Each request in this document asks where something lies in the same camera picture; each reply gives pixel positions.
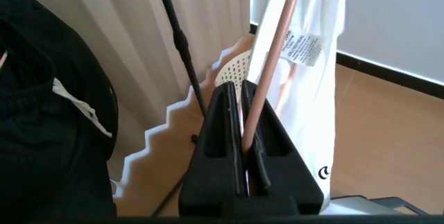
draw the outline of floor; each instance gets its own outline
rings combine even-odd
[[[249,38],[226,57],[251,46]],[[203,85],[207,103],[217,70]],[[147,131],[143,151],[126,158],[114,201],[120,216],[150,216],[186,171],[203,118],[196,99],[169,108]],[[444,210],[444,101],[336,66],[336,144],[332,197],[398,196],[430,214]],[[161,216],[178,215],[178,195]]]

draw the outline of white wall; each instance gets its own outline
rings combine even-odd
[[[259,22],[266,0],[252,0]],[[338,50],[444,84],[443,0],[346,0]]]

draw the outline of curtain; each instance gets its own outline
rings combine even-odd
[[[120,180],[125,156],[145,147],[144,131],[165,122],[185,99],[187,73],[162,0],[38,0],[76,30],[109,76],[119,99],[119,136],[109,165]],[[200,80],[250,26],[250,0],[173,0]]]

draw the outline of brown floor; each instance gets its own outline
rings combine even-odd
[[[244,40],[243,45],[251,45]],[[232,55],[245,51],[238,47]],[[214,79],[213,71],[207,80]],[[203,87],[210,100],[214,86]],[[197,103],[170,111],[151,131],[149,150],[127,157],[114,198],[120,216],[149,216],[186,171],[191,134],[203,122]],[[444,101],[338,65],[332,196],[398,196],[431,214],[444,209]],[[178,215],[177,199],[161,216]]]

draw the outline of black baseboard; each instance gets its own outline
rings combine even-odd
[[[256,32],[257,26],[254,24],[250,24],[250,33],[256,34]],[[371,64],[369,62],[358,60],[342,53],[336,54],[336,63],[350,69],[354,69],[356,71],[360,71],[362,73],[395,83],[397,85],[401,85],[409,89],[414,89],[418,92],[429,94],[430,96],[444,99],[444,86],[442,85],[438,85],[427,80],[377,66],[376,64]]]

